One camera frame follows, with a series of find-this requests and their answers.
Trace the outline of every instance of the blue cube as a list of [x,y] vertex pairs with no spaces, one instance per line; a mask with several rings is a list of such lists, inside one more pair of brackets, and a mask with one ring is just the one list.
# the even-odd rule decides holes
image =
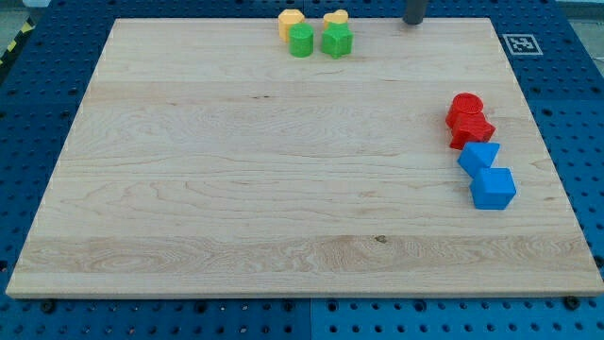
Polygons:
[[479,169],[491,167],[498,151],[499,143],[468,142],[463,147],[457,163],[474,178]]
[[482,210],[504,210],[516,195],[508,168],[481,168],[470,184],[474,206]]

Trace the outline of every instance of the wooden board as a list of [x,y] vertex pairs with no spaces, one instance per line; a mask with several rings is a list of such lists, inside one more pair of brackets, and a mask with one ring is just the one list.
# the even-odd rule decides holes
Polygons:
[[[603,284],[487,19],[118,20],[12,275],[14,298],[521,297]],[[518,195],[474,209],[447,147],[475,92]]]

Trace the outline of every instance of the red block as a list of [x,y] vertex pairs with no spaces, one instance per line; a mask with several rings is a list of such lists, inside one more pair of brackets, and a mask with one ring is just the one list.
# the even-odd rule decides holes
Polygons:
[[446,115],[446,124],[453,128],[458,119],[479,114],[482,108],[482,100],[477,95],[460,93],[453,98],[449,113]]
[[462,150],[467,142],[489,142],[495,127],[487,122],[484,113],[471,114],[457,119],[451,133],[452,148]]

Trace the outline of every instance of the yellow black warning tape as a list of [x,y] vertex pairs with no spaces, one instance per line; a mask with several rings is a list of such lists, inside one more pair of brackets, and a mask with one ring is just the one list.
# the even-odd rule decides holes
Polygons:
[[15,39],[12,40],[11,43],[8,44],[7,50],[4,52],[2,57],[0,57],[0,84],[4,82],[4,80],[8,76],[8,71],[10,71],[10,67],[15,63],[17,57],[21,54],[25,43],[31,36],[35,26],[31,18],[28,18],[25,24],[21,27]]

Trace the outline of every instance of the blue pegboard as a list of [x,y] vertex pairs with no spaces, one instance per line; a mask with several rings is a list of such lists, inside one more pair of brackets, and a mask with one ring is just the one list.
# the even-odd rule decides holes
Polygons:
[[[0,87],[0,287],[4,291],[115,18],[400,17],[397,0],[55,0]],[[504,48],[588,244],[604,256],[604,79],[553,0],[432,0],[428,16],[489,17],[532,35],[543,55]],[[604,338],[604,297],[14,301],[0,296],[0,339]]]

